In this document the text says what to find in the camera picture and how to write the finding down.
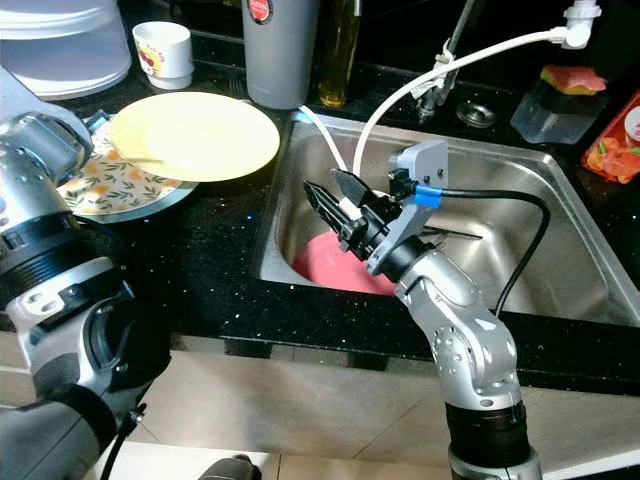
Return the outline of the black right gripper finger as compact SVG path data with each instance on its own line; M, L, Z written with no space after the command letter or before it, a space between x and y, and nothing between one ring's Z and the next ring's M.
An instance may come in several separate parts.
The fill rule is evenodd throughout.
M357 209L362 209L362 207L378 200L378 195L376 195L374 189L362 182L358 175L342 169L335 169L332 174L339 191Z
M351 247L352 241L364 237L364 219L348 215L328 189L319 184L306 184L306 197L317 215L337 233L340 247Z

